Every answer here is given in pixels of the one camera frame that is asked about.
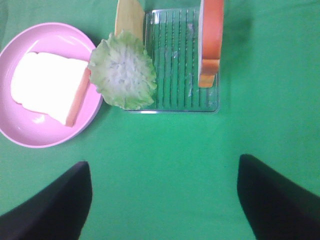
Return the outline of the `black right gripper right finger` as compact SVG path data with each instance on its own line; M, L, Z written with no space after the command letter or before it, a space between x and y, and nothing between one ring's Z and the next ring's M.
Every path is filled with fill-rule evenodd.
M258 158L239 158L237 195L258 240L318 240L320 197Z

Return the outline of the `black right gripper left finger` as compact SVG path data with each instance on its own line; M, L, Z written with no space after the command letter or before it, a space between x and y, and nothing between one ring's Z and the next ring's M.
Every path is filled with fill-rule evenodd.
M2 240L77 240L92 203L90 166L77 162L27 201L0 217Z

